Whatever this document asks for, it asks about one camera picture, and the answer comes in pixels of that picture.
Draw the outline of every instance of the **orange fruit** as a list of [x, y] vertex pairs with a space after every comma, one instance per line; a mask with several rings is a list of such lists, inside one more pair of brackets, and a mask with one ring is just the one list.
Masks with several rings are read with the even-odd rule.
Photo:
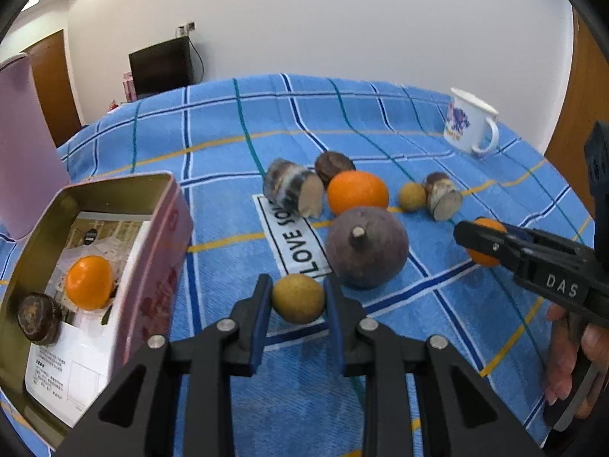
[[389, 204], [389, 190], [376, 175], [359, 170], [348, 170], [336, 175], [328, 185], [328, 204], [336, 216], [356, 206]]
[[75, 306], [85, 311], [106, 305], [114, 288], [112, 266], [101, 256], [85, 256], [66, 275], [64, 291]]
[[[504, 227], [501, 222], [497, 220], [492, 220], [491, 218], [476, 218], [474, 220], [476, 225], [481, 225], [483, 227], [488, 227], [490, 229], [499, 230], [500, 232], [506, 233], [507, 229]], [[491, 268], [492, 266], [497, 266], [499, 264], [499, 260], [496, 257], [489, 256], [488, 254], [483, 254], [479, 251], [474, 251], [471, 249], [465, 249], [467, 253], [470, 255], [471, 260], [477, 262], [481, 266], [486, 266]]]

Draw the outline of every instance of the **metal screw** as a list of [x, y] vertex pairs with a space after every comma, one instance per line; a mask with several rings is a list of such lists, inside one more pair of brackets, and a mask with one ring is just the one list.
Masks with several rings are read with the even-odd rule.
[[218, 321], [215, 326], [220, 331], [233, 331], [236, 328], [237, 323], [230, 318], [224, 318]]
[[148, 347], [161, 348], [165, 345], [165, 337], [163, 335], [153, 335], [148, 339]]
[[438, 350], [442, 350], [443, 348], [448, 347], [448, 340], [446, 340], [442, 335], [433, 335], [429, 339], [429, 344]]
[[359, 322], [359, 326], [363, 331], [375, 331], [379, 327], [379, 322], [374, 318], [364, 318]]

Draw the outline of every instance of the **white enamel mug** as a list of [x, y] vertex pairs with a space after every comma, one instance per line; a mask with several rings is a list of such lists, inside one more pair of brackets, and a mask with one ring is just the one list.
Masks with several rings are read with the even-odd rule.
[[[466, 153], [482, 155], [497, 147], [499, 129], [496, 119], [497, 110], [479, 97], [451, 88], [453, 97], [448, 105], [444, 138], [455, 148]], [[492, 132], [491, 142], [484, 149], [480, 143], [484, 140], [486, 129]]]

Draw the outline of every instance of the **blue plaid tablecloth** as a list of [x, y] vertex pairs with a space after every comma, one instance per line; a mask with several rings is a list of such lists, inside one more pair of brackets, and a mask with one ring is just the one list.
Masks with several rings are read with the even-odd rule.
[[[251, 295], [259, 273], [274, 279], [285, 273], [256, 206], [261, 172], [277, 157], [311, 166], [326, 150], [348, 155], [358, 169], [387, 183], [390, 210], [409, 234], [410, 256], [385, 286], [346, 293], [400, 334], [445, 335], [541, 442], [548, 432], [541, 410], [546, 304], [514, 285], [505, 269], [474, 264], [454, 242], [452, 222], [398, 211], [397, 193], [409, 180], [443, 171], [465, 194], [455, 222], [487, 216], [587, 245], [593, 222], [560, 174], [506, 126], [500, 126], [498, 149], [485, 157], [455, 151], [442, 138], [448, 102], [445, 94], [384, 82], [239, 78], [124, 105], [59, 151], [74, 181], [171, 171], [180, 182], [195, 228], [171, 339], [225, 317], [235, 301]], [[331, 219], [326, 207], [321, 218], [310, 220], [320, 242]], [[19, 251], [0, 233], [0, 294]], [[273, 313], [258, 373], [233, 378], [237, 454], [339, 457], [359, 449], [360, 400], [336, 369], [323, 319], [294, 326]], [[407, 382], [421, 455], [415, 390]], [[37, 456], [52, 453], [4, 397], [2, 407]], [[183, 412], [177, 428], [183, 431]], [[180, 438], [175, 454], [182, 454]]]

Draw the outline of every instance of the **brown wooden panel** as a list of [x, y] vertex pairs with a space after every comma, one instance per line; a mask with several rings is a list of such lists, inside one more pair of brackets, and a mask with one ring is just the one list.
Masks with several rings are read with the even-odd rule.
[[51, 136], [57, 146], [62, 145], [81, 127], [68, 76], [63, 31], [23, 51], [32, 61], [38, 98]]
[[574, 18], [571, 76], [546, 158], [593, 215], [583, 145], [596, 120], [609, 121], [609, 64], [582, 19], [577, 15]]

